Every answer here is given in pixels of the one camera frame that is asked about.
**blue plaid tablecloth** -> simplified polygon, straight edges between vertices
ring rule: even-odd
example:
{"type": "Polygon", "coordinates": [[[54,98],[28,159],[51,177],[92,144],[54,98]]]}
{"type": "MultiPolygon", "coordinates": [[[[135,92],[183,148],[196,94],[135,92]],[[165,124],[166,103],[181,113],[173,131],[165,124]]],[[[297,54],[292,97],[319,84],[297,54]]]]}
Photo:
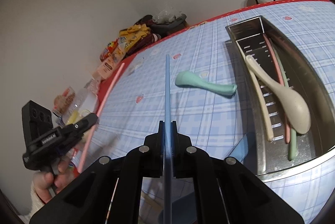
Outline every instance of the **blue plaid tablecloth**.
{"type": "MultiPolygon", "coordinates": [[[[122,157],[158,131],[164,120],[165,55],[171,56],[171,118],[178,132],[216,158],[227,157],[243,135],[254,130],[244,72],[225,27],[262,15],[306,56],[335,103],[335,5],[323,1],[275,4],[223,17],[173,36],[139,53],[120,78],[102,112],[89,147],[86,166],[102,155],[122,157]],[[140,65],[133,73],[130,69],[140,65]],[[201,89],[178,88],[184,70],[220,84],[238,85],[227,99],[201,89]]],[[[74,159],[78,163],[80,153],[74,159]]],[[[335,159],[289,178],[266,183],[309,223],[335,187],[335,159]]],[[[163,206],[163,180],[145,179],[143,191],[163,206]]],[[[174,180],[173,197],[193,191],[191,180],[174,180]]],[[[143,197],[140,217],[156,223],[159,210],[143,197]]]]}

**green spoon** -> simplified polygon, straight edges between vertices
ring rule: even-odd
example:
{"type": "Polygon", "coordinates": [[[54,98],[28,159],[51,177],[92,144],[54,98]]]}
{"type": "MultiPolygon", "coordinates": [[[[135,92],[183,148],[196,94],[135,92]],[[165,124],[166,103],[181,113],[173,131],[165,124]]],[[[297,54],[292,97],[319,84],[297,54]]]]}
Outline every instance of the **green spoon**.
{"type": "Polygon", "coordinates": [[[205,89],[221,96],[232,96],[237,89],[237,84],[210,83],[190,71],[179,72],[175,78],[175,85],[181,88],[205,89]]]}

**hand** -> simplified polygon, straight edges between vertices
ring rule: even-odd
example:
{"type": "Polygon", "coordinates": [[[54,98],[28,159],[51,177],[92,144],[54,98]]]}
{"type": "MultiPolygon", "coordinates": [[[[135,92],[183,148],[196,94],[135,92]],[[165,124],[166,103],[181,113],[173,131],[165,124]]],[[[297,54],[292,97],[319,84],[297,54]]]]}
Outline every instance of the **hand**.
{"type": "Polygon", "coordinates": [[[74,178],[72,171],[68,168],[70,158],[64,156],[58,164],[59,174],[54,180],[52,173],[37,172],[32,178],[34,189],[44,203],[48,203],[52,197],[48,188],[54,183],[57,187],[56,194],[63,190],[74,178]]]}

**food package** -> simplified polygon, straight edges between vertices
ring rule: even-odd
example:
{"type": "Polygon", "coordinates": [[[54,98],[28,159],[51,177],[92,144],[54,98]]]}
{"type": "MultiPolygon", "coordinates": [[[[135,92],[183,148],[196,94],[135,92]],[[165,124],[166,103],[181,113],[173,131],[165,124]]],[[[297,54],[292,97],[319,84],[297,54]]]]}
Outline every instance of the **food package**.
{"type": "Polygon", "coordinates": [[[118,64],[126,55],[123,45],[124,44],[119,44],[113,53],[99,65],[97,70],[93,73],[94,79],[101,78],[105,80],[112,75],[114,70],[118,67],[118,64]]]}
{"type": "Polygon", "coordinates": [[[117,46],[118,46],[118,39],[116,41],[110,42],[103,50],[103,52],[100,54],[100,61],[103,62],[105,59],[107,59],[107,57],[109,57],[113,53],[113,51],[116,49],[117,46]]]}
{"type": "Polygon", "coordinates": [[[54,108],[52,112],[58,117],[62,116],[68,109],[69,105],[72,103],[74,96],[75,92],[69,86],[61,95],[58,95],[54,99],[54,108]]]}
{"type": "Polygon", "coordinates": [[[120,31],[119,44],[124,44],[124,50],[127,53],[140,39],[148,34],[150,34],[150,28],[145,24],[131,26],[120,31]]]}

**plastic bag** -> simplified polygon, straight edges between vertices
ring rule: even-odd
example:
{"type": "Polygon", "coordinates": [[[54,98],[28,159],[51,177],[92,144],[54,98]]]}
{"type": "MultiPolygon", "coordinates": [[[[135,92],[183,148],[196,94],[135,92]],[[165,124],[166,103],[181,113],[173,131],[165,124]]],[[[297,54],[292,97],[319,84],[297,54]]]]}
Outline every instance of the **plastic bag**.
{"type": "Polygon", "coordinates": [[[173,6],[169,3],[164,4],[164,8],[160,11],[158,15],[154,15],[152,19],[157,24],[167,24],[176,20],[178,17],[181,17],[182,14],[177,9],[173,8],[173,6]]]}
{"type": "Polygon", "coordinates": [[[98,76],[97,79],[91,79],[84,88],[87,88],[88,91],[92,92],[93,94],[97,95],[100,89],[101,77],[98,76]]]}

